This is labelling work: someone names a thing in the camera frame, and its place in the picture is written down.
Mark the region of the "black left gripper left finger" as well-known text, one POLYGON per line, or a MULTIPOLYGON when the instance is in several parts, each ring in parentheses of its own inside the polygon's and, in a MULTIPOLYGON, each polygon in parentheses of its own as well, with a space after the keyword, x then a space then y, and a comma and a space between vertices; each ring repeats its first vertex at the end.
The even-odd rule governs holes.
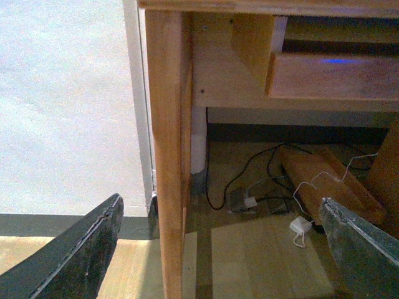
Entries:
POLYGON ((123 199, 114 194, 1 275, 1 298, 97 298, 115 251, 123 199))

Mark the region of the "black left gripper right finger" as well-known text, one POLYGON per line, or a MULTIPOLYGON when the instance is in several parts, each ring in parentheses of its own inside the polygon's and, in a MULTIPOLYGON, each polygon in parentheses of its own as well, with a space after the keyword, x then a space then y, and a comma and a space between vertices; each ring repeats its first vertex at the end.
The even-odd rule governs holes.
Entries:
POLYGON ((320 218, 354 298, 398 298, 398 240, 330 197, 320 218))

